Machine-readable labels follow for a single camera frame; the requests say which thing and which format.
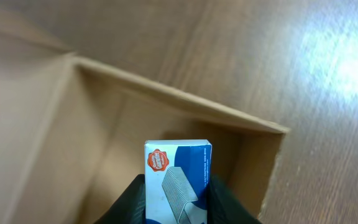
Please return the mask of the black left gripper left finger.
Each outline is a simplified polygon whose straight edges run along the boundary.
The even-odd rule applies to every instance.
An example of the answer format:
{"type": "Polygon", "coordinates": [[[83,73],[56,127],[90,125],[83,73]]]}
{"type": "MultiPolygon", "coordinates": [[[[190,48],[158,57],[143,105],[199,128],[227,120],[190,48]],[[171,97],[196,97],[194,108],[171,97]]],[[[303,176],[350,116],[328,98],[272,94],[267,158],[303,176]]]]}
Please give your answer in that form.
{"type": "Polygon", "coordinates": [[[137,175],[94,224],[145,224],[145,175],[137,175]]]}

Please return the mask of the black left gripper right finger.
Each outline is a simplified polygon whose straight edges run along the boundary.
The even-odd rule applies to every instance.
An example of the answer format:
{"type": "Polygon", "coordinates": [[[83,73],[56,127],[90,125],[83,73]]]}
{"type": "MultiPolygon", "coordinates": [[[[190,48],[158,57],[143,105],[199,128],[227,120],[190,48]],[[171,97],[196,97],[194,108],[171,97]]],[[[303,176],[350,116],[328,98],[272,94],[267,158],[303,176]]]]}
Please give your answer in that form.
{"type": "Polygon", "coordinates": [[[208,224],[261,224],[218,176],[210,177],[207,193],[208,224]]]}

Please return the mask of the white blue staples box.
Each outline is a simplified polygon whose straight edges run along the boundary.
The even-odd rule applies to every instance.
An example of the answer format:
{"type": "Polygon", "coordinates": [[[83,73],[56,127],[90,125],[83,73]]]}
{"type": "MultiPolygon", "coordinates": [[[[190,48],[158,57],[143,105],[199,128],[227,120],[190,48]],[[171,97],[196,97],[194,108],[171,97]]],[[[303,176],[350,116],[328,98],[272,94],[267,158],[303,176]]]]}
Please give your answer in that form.
{"type": "Polygon", "coordinates": [[[145,142],[146,223],[208,222],[211,156],[206,139],[145,142]]]}

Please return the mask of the brown cardboard box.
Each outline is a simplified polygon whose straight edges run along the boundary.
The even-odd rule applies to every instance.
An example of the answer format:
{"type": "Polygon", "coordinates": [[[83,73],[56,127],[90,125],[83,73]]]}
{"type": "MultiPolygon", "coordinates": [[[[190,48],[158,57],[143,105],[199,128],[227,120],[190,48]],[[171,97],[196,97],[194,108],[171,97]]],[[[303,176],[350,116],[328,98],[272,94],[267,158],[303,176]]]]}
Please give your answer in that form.
{"type": "Polygon", "coordinates": [[[0,8],[0,223],[94,223],[148,140],[206,139],[255,218],[288,128],[79,56],[0,8]]]}

